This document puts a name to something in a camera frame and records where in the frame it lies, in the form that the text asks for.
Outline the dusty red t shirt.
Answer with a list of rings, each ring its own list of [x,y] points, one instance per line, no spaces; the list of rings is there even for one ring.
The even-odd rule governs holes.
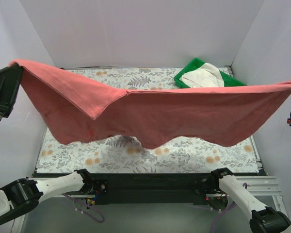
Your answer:
[[[271,85],[117,89],[29,60],[21,86],[55,139],[89,143],[115,135],[155,149],[179,136],[230,147],[254,134],[291,94],[291,80]]]

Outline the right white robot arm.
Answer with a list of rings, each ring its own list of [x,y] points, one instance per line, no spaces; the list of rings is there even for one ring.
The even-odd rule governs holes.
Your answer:
[[[236,98],[236,116],[231,120],[228,132],[232,134],[222,146],[232,146],[255,133],[291,94],[291,81],[272,85],[236,86],[211,88],[212,94],[225,94]],[[291,126],[291,113],[287,123]],[[249,219],[254,233],[291,233],[288,217],[257,200],[244,185],[239,183],[228,168],[210,173],[210,188],[215,193],[224,192],[238,205]]]

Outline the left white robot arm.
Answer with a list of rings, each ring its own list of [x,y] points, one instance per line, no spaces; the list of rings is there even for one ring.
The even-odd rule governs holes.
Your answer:
[[[13,110],[22,75],[23,68],[17,64],[0,70],[0,121]],[[68,192],[89,194],[93,189],[94,180],[86,169],[48,180],[18,179],[0,188],[0,226],[54,196]]]

